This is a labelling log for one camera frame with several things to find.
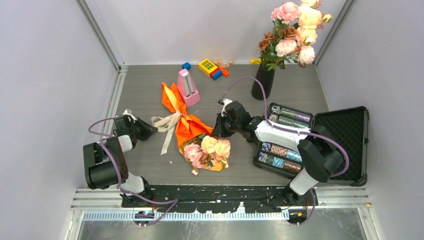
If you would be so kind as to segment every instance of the open case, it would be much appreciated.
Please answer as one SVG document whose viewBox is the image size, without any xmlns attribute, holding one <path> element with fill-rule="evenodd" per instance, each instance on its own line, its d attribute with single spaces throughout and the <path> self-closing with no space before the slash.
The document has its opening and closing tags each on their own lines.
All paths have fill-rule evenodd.
<svg viewBox="0 0 424 240">
<path fill-rule="evenodd" d="M 309 121 L 304 121 L 310 128 L 321 125 L 333 136 L 349 156 L 349 168 L 336 177 L 332 177 L 328 183 L 361 187 L 367 183 L 367 143 L 368 121 L 370 114 L 366 107 L 354 107 L 337 111 L 311 113 L 299 111 L 277 103 L 271 103 L 268 107 L 268 118 L 271 115 L 282 115 L 275 109 L 285 109 L 300 113 L 302 116 L 311 116 Z M 284 146 L 273 143 L 259 142 L 253 164 L 261 169 L 269 170 L 286 178 L 294 178 L 302 169 L 302 159 L 299 153 Z M 345 167 L 343 162 L 337 169 L 341 171 Z"/>
</svg>

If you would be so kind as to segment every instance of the black vase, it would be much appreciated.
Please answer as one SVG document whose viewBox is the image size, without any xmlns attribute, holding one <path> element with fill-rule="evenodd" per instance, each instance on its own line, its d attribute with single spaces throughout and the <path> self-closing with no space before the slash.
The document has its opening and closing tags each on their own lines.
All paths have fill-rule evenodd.
<svg viewBox="0 0 424 240">
<path fill-rule="evenodd" d="M 271 89 L 273 88 L 274 74 L 276 69 L 265 70 L 261 65 L 256 72 L 256 79 L 262 84 L 263 89 L 265 90 L 265 98 L 267 99 L 271 94 Z M 264 100 L 264 95 L 262 94 L 261 86 L 255 81 L 251 90 L 252 96 L 257 100 Z"/>
</svg>

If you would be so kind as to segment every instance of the blue block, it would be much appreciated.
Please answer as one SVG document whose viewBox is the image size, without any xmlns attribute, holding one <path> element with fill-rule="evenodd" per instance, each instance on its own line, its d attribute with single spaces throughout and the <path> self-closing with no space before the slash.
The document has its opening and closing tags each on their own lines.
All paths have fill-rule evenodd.
<svg viewBox="0 0 424 240">
<path fill-rule="evenodd" d="M 219 69 L 218 71 L 216 71 L 216 72 L 212 75 L 212 79 L 213 79 L 213 80 L 217 80 L 217 79 L 219 79 L 222 75 L 223 75 L 223 71 L 222 71 L 221 69 Z"/>
<path fill-rule="evenodd" d="M 182 69 L 187 69 L 187 71 L 188 71 L 188 70 L 192 69 L 192 66 L 190 65 L 190 63 L 186 62 L 182 65 Z"/>
</svg>

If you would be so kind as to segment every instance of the black case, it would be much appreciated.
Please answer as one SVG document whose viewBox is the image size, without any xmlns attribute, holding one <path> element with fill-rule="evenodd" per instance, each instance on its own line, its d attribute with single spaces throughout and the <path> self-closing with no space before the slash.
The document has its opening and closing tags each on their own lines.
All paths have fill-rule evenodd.
<svg viewBox="0 0 424 240">
<path fill-rule="evenodd" d="M 277 103 L 271 103 L 268 107 L 268 116 L 271 113 L 271 106 L 278 105 L 283 108 L 291 109 L 300 113 L 313 116 L 311 113 L 286 107 Z M 338 144 L 340 144 L 349 156 L 349 168 L 340 176 L 332 177 L 328 181 L 330 184 L 350 185 L 352 187 L 361 187 L 367 183 L 367 145 L 368 145 L 368 122 L 370 114 L 366 107 L 354 107 L 337 111 L 329 111 L 317 113 L 313 116 L 311 127 L 321 125 L 333 136 Z M 261 169 L 265 169 L 286 178 L 292 179 L 297 173 L 288 172 L 284 169 L 266 164 L 259 161 L 259 153 L 261 152 L 262 142 L 259 142 L 256 154 L 253 158 L 253 164 Z M 345 167 L 345 162 L 337 169 L 341 171 Z"/>
</svg>

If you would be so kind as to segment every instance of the gray wooden tabletop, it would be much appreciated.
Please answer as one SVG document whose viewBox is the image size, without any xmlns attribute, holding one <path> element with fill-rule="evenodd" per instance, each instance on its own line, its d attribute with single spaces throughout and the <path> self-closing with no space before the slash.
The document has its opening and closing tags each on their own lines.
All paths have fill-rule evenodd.
<svg viewBox="0 0 424 240">
<path fill-rule="evenodd" d="M 215 126 L 216 115 L 222 106 L 217 103 L 223 92 L 237 79 L 254 77 L 258 65 L 231 65 L 229 77 L 214 81 L 197 65 L 192 65 L 191 76 L 199 90 L 201 100 L 189 107 L 188 113 L 195 114 L 204 123 Z M 180 65 L 130 66 L 125 78 L 117 115 L 125 109 L 150 123 L 153 116 L 166 117 L 171 114 L 161 103 L 161 83 L 171 86 L 177 82 Z M 227 94 L 226 98 L 239 101 L 251 116 L 264 115 L 264 102 L 251 96 L 253 81 L 242 80 Z M 300 68 L 288 65 L 277 69 L 274 84 L 267 104 L 278 103 L 313 114 L 328 111 L 323 90 L 313 65 Z M 288 179 L 257 168 L 252 164 L 256 151 L 254 144 L 246 142 L 239 134 L 229 137 L 231 143 L 229 168 L 220 172 L 200 169 L 191 173 L 192 167 L 178 151 L 175 134 L 172 136 L 167 154 L 161 155 L 166 133 L 157 132 L 147 141 L 138 141 L 136 148 L 125 153 L 129 171 L 143 176 L 150 184 L 198 184 L 198 185 L 285 185 Z"/>
</svg>

